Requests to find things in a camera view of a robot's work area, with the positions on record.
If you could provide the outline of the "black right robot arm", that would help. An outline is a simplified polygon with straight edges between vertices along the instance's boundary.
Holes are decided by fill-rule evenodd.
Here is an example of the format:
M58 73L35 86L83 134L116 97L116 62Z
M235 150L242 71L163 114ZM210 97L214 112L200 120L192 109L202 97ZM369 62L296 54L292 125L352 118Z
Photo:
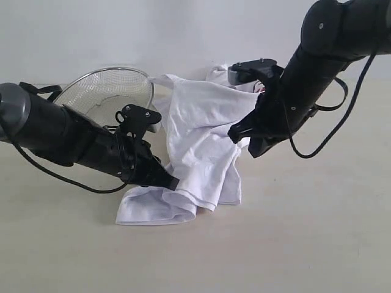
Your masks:
M372 63L390 54L389 1L317 1L307 12L301 41L285 67L275 60L234 63L231 85L259 81L265 87L255 108L232 125L234 143L250 140L248 150L260 157L294 134L317 112L319 97L353 62Z

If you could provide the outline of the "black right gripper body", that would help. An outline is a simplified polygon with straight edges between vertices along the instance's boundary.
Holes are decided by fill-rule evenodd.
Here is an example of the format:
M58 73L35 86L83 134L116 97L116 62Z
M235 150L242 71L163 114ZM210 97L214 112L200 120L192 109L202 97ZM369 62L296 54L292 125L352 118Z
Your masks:
M301 92L260 93L255 109L244 119L244 137L286 140L309 118L309 96Z

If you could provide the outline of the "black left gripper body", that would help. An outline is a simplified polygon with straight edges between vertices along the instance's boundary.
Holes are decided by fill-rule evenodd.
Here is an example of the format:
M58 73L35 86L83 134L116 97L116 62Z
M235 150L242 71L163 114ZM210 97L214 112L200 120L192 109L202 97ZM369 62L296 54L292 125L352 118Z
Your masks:
M88 147L88 167L128 184L167 186L167 172L150 144L135 145L129 136L99 134Z

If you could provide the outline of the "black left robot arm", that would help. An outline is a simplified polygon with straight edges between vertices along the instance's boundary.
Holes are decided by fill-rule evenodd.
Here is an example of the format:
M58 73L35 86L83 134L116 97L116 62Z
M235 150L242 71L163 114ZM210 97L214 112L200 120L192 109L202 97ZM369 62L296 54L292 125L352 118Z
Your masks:
M58 105L59 86L1 84L1 141L24 154L63 167L79 164L119 178L124 184L175 190L178 178L162 165L144 140L160 113L127 104L115 113L117 125L100 126L68 105Z

